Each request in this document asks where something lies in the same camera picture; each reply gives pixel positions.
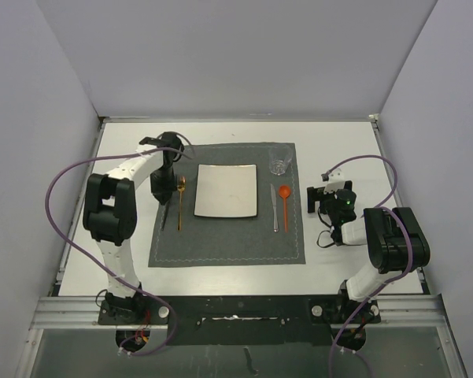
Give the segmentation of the gold fork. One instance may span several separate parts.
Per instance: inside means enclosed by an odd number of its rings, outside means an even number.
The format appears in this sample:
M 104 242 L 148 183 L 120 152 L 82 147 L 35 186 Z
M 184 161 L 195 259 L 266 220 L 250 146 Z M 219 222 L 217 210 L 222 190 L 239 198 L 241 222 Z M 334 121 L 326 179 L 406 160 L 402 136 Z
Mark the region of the gold fork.
M 177 191 L 179 192 L 179 211 L 178 211 L 178 223 L 177 223 L 177 230 L 179 232 L 182 231 L 182 217 L 183 217 L 183 194 L 186 190 L 187 180 L 185 176 L 181 176 L 179 178 L 179 182 L 177 185 Z

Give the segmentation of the dark thin utensil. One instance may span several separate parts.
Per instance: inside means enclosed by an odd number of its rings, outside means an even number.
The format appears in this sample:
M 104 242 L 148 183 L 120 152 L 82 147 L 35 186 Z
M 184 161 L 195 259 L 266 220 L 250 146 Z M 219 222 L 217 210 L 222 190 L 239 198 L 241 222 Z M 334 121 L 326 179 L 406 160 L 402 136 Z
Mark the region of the dark thin utensil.
M 170 201 L 166 202 L 163 206 L 163 211 L 162 211 L 162 216 L 161 216 L 161 222 L 160 222 L 160 231 L 164 230 L 165 222 L 168 217 L 168 211 L 170 207 Z

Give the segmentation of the orange plastic spoon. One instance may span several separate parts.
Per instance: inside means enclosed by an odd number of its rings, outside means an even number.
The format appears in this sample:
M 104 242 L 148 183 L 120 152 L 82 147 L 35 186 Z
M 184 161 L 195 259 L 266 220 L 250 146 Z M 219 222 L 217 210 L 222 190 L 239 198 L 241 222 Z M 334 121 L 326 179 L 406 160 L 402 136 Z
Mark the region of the orange plastic spoon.
M 288 185 L 281 185 L 279 187 L 279 196 L 283 200 L 283 227 L 284 232 L 288 232 L 288 209 L 287 200 L 291 195 L 291 189 Z

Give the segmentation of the dark grey cloth placemat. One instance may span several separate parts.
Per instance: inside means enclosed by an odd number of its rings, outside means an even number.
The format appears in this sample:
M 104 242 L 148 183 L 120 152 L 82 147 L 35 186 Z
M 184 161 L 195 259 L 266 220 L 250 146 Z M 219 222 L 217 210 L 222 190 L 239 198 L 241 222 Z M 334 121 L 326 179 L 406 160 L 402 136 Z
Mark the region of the dark grey cloth placemat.
M 177 230 L 179 195 L 170 200 L 164 230 L 159 206 L 150 245 L 149 267 L 217 265 L 287 265 L 305 263 L 305 242 L 297 161 L 276 176 L 269 169 L 269 148 L 276 143 L 197 145 L 194 161 L 181 160 L 175 171 L 185 176 L 182 231 Z M 256 165 L 257 215 L 247 218 L 210 218 L 194 215 L 199 165 Z M 270 183 L 276 190 L 279 232 L 273 231 Z M 283 200 L 279 187 L 288 185 L 288 232 L 283 227 Z

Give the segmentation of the silver table knife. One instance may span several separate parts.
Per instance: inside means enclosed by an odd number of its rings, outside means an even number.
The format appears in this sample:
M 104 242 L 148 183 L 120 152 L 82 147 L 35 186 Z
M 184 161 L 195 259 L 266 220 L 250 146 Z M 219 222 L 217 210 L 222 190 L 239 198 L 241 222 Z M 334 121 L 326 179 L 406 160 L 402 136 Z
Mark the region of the silver table knife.
M 271 192 L 272 212 L 273 212 L 273 231 L 274 232 L 279 232 L 276 190 L 275 190 L 275 187 L 272 183 L 270 183 L 270 192 Z

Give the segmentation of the white square plate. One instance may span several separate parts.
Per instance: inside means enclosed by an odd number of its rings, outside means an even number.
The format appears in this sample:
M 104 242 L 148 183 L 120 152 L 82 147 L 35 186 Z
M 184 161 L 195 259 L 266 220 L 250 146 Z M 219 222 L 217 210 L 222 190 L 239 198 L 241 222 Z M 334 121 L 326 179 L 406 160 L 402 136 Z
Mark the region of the white square plate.
M 247 218 L 257 215 L 256 165 L 199 165 L 196 217 Z

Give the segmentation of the clear plastic cup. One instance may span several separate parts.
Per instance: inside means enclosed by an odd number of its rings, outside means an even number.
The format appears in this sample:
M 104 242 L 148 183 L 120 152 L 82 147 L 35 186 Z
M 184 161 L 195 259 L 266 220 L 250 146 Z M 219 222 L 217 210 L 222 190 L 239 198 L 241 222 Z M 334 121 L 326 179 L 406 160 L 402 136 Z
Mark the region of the clear plastic cup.
M 270 172 L 276 176 L 284 175 L 292 161 L 291 147 L 285 143 L 276 143 L 269 148 L 268 153 Z

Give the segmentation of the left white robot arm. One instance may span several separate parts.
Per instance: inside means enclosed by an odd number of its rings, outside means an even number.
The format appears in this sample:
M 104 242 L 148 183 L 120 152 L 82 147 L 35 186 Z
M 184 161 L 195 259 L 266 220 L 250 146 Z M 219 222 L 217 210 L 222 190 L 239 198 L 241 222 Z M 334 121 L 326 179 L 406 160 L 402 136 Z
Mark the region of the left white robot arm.
M 140 321 L 146 312 L 146 296 L 139 291 L 142 285 L 131 253 L 131 237 L 138 223 L 135 192 L 149 181 L 152 196 L 160 205 L 167 205 L 178 186 L 173 165 L 184 150 L 176 132 L 145 137 L 134 157 L 104 174 L 93 173 L 87 180 L 83 227 L 96 241 L 109 270 L 104 303 L 109 313 L 129 324 Z

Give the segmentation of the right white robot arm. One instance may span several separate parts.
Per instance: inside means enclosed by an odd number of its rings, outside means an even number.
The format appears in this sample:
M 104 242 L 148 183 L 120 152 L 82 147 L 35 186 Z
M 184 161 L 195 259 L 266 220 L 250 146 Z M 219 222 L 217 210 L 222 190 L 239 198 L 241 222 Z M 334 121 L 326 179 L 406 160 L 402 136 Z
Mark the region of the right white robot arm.
M 307 212 L 316 213 L 329 222 L 321 234 L 331 242 L 316 245 L 321 249 L 333 246 L 366 246 L 369 262 L 354 276 L 343 281 L 334 303 L 337 317 L 354 321 L 363 312 L 362 302 L 375 296 L 380 287 L 393 283 L 406 272 L 413 272 L 430 262 L 431 249 L 418 220 L 409 207 L 392 210 L 366 208 L 358 217 L 357 196 L 353 184 L 344 181 L 324 187 L 307 188 Z

